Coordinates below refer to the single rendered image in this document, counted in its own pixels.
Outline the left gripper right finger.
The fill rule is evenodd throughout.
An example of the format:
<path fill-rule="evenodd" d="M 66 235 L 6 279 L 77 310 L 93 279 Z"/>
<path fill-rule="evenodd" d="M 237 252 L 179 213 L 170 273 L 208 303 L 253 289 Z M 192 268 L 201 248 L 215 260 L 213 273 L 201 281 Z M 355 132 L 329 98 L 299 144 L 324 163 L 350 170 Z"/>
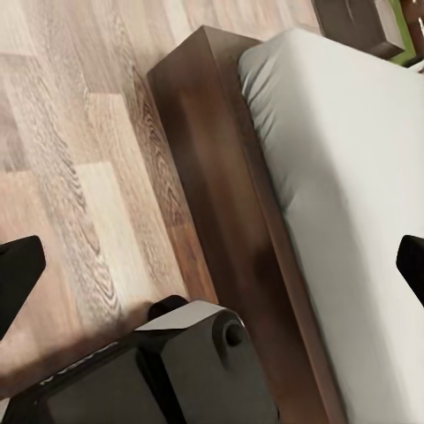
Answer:
<path fill-rule="evenodd" d="M 424 306 L 424 238 L 404 235 L 395 265 Z"/>

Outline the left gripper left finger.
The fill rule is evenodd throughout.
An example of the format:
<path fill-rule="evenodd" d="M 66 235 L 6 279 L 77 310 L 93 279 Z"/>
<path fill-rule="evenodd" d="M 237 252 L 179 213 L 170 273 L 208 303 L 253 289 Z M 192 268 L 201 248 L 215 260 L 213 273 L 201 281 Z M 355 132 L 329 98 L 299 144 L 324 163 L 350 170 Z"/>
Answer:
<path fill-rule="evenodd" d="M 0 341 L 45 269 L 38 235 L 0 245 Z"/>

